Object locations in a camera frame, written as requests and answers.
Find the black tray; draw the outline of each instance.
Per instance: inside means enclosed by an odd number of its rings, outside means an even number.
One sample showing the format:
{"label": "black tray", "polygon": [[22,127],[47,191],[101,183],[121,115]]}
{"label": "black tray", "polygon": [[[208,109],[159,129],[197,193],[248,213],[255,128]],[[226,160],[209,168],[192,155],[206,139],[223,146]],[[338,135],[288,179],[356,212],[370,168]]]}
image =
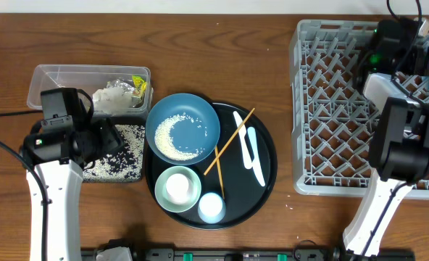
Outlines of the black tray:
{"label": "black tray", "polygon": [[[221,123],[221,135],[218,141],[218,149],[226,144],[232,133],[237,129],[233,112],[237,111],[244,119],[249,111],[230,104],[212,103],[214,110],[218,114]],[[221,229],[238,225],[254,215],[266,202],[278,171],[278,160],[275,152],[274,142],[263,123],[254,115],[246,122],[246,127],[254,127],[257,132],[257,143],[259,160],[262,166],[263,176],[266,186],[261,187],[254,175],[253,169],[247,170],[243,166],[241,142],[235,137],[230,146],[225,150],[220,158],[222,181],[225,190],[226,215],[217,224],[206,224],[197,212],[198,203],[190,210],[182,213],[172,213],[164,210],[170,217],[194,228]],[[245,136],[247,146],[251,153],[251,146],[248,135]],[[216,192],[221,195],[220,182],[216,165],[210,170],[208,175],[203,176],[203,172],[215,158],[215,153],[211,153],[206,159],[195,165],[187,167],[194,170],[201,180],[201,195],[207,192]],[[145,175],[150,192],[155,198],[155,183],[159,175],[169,167],[174,165],[165,162],[155,156],[151,149],[146,151]]]}

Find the wooden table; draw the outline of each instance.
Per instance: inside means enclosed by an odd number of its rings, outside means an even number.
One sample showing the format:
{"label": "wooden table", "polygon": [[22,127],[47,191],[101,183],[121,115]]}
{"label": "wooden table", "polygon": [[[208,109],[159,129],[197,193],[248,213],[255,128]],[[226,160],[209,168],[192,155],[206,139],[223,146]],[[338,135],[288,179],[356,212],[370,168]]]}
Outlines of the wooden table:
{"label": "wooden table", "polygon": [[[380,20],[380,16],[0,14],[0,112],[27,109],[39,64],[136,65],[151,70],[154,100],[199,92],[256,107],[278,153],[278,178],[264,207],[221,231],[169,218],[146,182],[83,184],[83,248],[123,236],[142,248],[289,249],[302,239],[333,246],[361,199],[302,196],[292,185],[292,99],[288,43],[302,19]],[[0,118],[0,139],[17,149],[40,115]],[[429,260],[429,201],[404,200],[382,247],[411,248]],[[0,260],[28,260],[30,196],[21,164],[0,149]]]}

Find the blue bowl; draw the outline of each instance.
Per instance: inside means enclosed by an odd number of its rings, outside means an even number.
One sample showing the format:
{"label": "blue bowl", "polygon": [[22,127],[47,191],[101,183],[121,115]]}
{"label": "blue bowl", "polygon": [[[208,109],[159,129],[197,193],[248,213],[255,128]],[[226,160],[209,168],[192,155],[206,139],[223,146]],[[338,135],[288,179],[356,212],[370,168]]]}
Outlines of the blue bowl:
{"label": "blue bowl", "polygon": [[[170,131],[172,144],[181,152],[199,153],[193,159],[170,159],[158,150],[155,133],[167,118],[185,115],[191,119],[174,124]],[[173,94],[159,101],[147,117],[145,133],[151,150],[160,159],[174,165],[192,165],[210,155],[220,138],[220,119],[215,109],[204,99],[193,94]]]}

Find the plastic knife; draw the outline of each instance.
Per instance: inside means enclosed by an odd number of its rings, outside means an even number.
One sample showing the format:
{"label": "plastic knife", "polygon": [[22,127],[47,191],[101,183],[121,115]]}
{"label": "plastic knife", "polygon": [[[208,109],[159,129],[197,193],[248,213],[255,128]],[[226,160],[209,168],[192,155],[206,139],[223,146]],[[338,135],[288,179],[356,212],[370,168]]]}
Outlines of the plastic knife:
{"label": "plastic knife", "polygon": [[[237,128],[242,123],[242,117],[239,115],[238,112],[234,112],[234,120],[236,120]],[[249,149],[246,147],[245,142],[245,135],[246,135],[246,128],[245,125],[242,126],[242,128],[238,131],[238,137],[241,139],[241,146],[242,146],[242,157],[243,157],[243,166],[249,170],[251,169],[251,157],[249,153]]]}
{"label": "plastic knife", "polygon": [[257,143],[257,132],[253,127],[249,127],[247,130],[249,132],[249,139],[251,148],[253,149],[253,172],[255,173],[255,177],[261,186],[265,186],[265,177],[263,177],[263,172],[261,171],[261,164],[259,163],[259,155],[258,155],[258,143]]}

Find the green bowl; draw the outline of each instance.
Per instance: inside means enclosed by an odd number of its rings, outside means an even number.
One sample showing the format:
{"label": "green bowl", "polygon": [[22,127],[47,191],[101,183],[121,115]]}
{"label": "green bowl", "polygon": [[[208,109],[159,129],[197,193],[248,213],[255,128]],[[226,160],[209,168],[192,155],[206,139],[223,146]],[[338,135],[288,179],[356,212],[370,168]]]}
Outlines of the green bowl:
{"label": "green bowl", "polygon": [[[190,199],[184,204],[175,204],[169,200],[169,196],[166,191],[166,181],[168,178],[176,173],[183,174],[193,184],[192,195]],[[158,204],[169,212],[179,213],[184,212],[192,208],[200,199],[201,194],[201,182],[198,175],[188,167],[174,166],[163,171],[155,183],[155,198]]]}

